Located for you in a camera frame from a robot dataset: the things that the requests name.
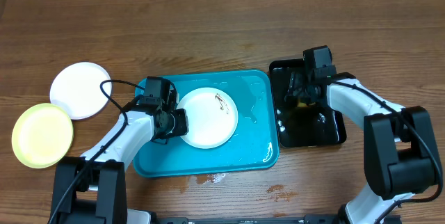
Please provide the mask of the orange green sponge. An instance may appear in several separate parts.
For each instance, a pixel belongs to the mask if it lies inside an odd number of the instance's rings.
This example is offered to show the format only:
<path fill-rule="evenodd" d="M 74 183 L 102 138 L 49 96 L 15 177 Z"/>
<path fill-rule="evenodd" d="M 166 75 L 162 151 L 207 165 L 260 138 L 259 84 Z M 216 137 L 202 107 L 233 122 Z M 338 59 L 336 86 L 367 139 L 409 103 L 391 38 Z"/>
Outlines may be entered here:
<path fill-rule="evenodd" d="M 305 107 L 315 106 L 315 105 L 316 105 L 316 102 L 307 104 L 307 103 L 304 103 L 304 102 L 299 101 L 299 102 L 297 103 L 297 107 L 298 107 L 298 108 L 305 108 Z"/>

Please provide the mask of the white plate with sauce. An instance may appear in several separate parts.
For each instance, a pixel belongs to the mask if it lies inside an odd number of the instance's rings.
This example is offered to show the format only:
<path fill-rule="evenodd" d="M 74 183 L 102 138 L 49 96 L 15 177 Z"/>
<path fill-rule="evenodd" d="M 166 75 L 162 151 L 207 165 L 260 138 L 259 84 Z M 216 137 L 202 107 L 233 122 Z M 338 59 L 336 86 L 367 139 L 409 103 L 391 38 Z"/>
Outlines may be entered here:
<path fill-rule="evenodd" d="M 188 131 L 181 138 L 187 144 L 211 149 L 226 143 L 238 124 L 234 100 L 217 88 L 197 88 L 187 93 L 178 104 L 185 110 Z"/>

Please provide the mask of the pink white plate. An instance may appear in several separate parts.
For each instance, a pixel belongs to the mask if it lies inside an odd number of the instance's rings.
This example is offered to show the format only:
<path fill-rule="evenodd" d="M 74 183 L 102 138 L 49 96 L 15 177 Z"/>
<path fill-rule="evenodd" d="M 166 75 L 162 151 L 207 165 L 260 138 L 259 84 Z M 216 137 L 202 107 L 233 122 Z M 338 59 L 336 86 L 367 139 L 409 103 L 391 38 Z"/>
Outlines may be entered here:
<path fill-rule="evenodd" d="M 49 91 L 52 104 L 61 107 L 72 120 L 83 120 L 99 113 L 107 104 L 101 83 L 108 72 L 96 63 L 80 62 L 63 69 Z"/>

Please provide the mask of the yellow plate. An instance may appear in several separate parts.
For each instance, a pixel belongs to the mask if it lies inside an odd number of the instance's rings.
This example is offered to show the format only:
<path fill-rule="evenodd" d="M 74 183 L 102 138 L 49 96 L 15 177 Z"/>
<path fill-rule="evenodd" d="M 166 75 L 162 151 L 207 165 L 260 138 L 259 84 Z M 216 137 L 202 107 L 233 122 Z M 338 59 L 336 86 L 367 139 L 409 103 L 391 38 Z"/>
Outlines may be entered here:
<path fill-rule="evenodd" d="M 69 115 L 50 103 L 36 104 L 20 115 L 11 136 L 16 158 L 29 168 L 48 168 L 68 152 L 74 138 Z"/>

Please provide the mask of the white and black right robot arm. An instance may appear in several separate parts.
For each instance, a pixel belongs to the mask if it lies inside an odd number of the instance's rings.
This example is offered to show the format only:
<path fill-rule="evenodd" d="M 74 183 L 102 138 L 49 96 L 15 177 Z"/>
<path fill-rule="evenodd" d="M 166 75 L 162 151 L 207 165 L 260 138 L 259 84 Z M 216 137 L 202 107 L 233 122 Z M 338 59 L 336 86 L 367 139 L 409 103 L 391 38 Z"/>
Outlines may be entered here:
<path fill-rule="evenodd" d="M 347 72 L 319 78 L 292 72 L 285 97 L 338 111 L 364 132 L 366 185 L 339 209 L 334 223 L 383 223 L 403 204 L 441 195 L 442 165 L 423 107 L 389 102 Z"/>

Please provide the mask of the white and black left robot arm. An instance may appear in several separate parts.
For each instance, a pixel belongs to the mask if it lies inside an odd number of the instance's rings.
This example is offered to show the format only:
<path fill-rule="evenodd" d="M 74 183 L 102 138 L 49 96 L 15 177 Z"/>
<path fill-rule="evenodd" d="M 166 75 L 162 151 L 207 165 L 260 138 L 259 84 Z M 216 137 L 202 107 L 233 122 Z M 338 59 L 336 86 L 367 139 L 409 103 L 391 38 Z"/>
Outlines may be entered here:
<path fill-rule="evenodd" d="M 187 131 L 183 109 L 158 117 L 123 113 L 93 148 L 57 163 L 49 222 L 151 223 L 148 211 L 128 208 L 125 172 L 144 144 Z"/>

